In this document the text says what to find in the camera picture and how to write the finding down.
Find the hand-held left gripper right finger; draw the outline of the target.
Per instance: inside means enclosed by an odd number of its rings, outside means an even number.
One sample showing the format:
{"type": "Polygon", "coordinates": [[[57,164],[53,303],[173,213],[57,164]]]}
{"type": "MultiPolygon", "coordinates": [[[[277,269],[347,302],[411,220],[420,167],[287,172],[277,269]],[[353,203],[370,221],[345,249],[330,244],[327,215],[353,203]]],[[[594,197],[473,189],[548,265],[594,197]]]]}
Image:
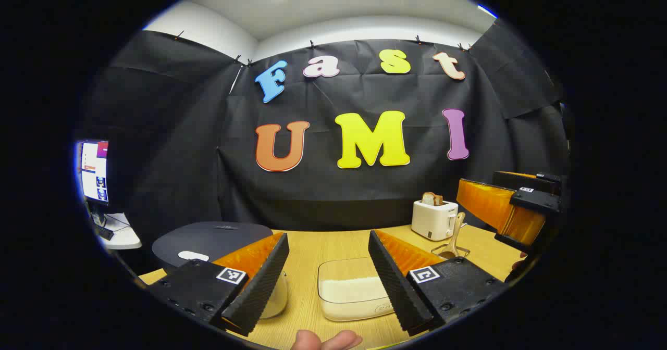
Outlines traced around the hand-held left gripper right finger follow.
{"type": "Polygon", "coordinates": [[[467,258],[443,260],[381,230],[370,232],[368,252],[409,335],[457,322],[509,288],[467,258]]]}

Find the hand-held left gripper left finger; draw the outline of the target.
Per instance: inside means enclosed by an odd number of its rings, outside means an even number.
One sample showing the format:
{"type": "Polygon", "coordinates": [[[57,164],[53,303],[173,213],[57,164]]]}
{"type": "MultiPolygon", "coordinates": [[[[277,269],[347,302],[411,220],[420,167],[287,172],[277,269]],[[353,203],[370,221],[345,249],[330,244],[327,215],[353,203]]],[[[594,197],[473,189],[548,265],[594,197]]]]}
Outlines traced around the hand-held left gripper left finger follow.
{"type": "Polygon", "coordinates": [[[276,233],[215,262],[194,258],[152,284],[152,295],[196,321],[247,336],[253,331],[290,253],[276,233]]]}

